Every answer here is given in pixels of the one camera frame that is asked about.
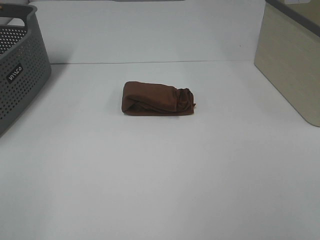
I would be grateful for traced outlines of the beige storage bin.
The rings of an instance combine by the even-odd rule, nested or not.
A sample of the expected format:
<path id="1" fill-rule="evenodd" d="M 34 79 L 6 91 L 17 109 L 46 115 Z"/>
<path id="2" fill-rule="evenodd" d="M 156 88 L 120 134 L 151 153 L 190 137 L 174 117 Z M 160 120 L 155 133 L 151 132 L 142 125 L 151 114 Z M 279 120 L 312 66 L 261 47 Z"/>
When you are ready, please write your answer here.
<path id="1" fill-rule="evenodd" d="M 254 65 L 309 124 L 320 125 L 320 2 L 267 0 Z"/>

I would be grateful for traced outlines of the grey perforated plastic basket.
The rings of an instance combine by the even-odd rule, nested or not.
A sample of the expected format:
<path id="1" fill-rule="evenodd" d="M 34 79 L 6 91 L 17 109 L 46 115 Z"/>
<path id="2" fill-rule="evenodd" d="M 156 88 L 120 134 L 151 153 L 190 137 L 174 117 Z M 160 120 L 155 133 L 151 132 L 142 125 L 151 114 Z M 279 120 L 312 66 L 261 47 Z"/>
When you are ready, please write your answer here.
<path id="1" fill-rule="evenodd" d="M 20 117 L 51 76 L 52 68 L 32 5 L 2 3 L 0 15 L 24 25 L 0 26 L 0 132 Z"/>

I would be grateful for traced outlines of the brown towel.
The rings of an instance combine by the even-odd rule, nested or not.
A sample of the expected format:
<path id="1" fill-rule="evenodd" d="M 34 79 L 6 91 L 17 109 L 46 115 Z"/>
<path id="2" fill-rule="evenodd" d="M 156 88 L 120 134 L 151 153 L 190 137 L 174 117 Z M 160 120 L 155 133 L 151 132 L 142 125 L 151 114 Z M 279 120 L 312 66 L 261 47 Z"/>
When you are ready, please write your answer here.
<path id="1" fill-rule="evenodd" d="M 138 81 L 128 81 L 123 87 L 121 110 L 126 115 L 187 116 L 195 106 L 188 88 Z"/>

